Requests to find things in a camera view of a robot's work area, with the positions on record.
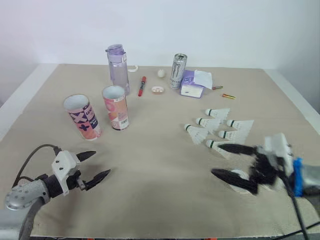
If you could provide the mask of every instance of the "tissue box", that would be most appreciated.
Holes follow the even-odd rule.
[[[205,87],[195,84],[194,79],[195,71],[184,71],[181,81],[180,95],[198,99],[202,97]]]

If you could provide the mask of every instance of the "water bottle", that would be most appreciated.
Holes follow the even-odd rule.
[[[130,92],[127,55],[122,44],[115,44],[105,50],[109,60],[110,77],[113,85],[120,86],[124,89],[125,95]]]

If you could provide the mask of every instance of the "blue component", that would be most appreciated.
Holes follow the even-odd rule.
[[[296,160],[293,161],[293,171],[294,171],[294,196],[302,197],[303,195],[303,178],[302,178],[302,158],[297,157]]]

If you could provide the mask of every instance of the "table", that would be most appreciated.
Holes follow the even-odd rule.
[[[0,143],[0,199],[10,190],[28,154],[50,143],[71,152],[95,150],[81,164],[82,178],[111,168],[107,178],[88,192],[72,190],[58,196],[37,214],[33,236],[83,238],[213,238],[273,236],[299,229],[285,191],[260,187],[259,194],[239,194],[210,173],[211,168],[248,170],[252,158],[226,160],[204,144],[193,145],[183,125],[195,125],[207,108],[230,108],[229,119],[254,119],[248,145],[264,143],[264,137],[284,133],[293,153],[306,164],[318,165],[320,135],[297,107],[262,69],[203,68],[211,72],[223,90],[206,90],[201,99],[180,96],[159,79],[159,67],[140,67],[129,73],[127,97],[130,126],[112,129],[102,89],[110,85],[108,66],[61,64],[17,118]],[[147,77],[142,97],[140,80]],[[151,93],[164,86],[163,95]],[[235,100],[221,97],[222,93]],[[86,141],[64,111],[62,102],[72,94],[86,94],[103,134]],[[219,138],[210,135],[209,139]],[[52,174],[51,149],[40,150],[24,175]],[[298,200],[306,225],[319,220],[312,205]],[[310,232],[320,232],[320,227]]]

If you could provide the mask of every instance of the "energy drink can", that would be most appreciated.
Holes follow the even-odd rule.
[[[184,71],[186,69],[187,58],[187,55],[183,53],[177,53],[176,55],[174,55],[170,77],[172,89],[180,88],[181,81],[184,76]]]

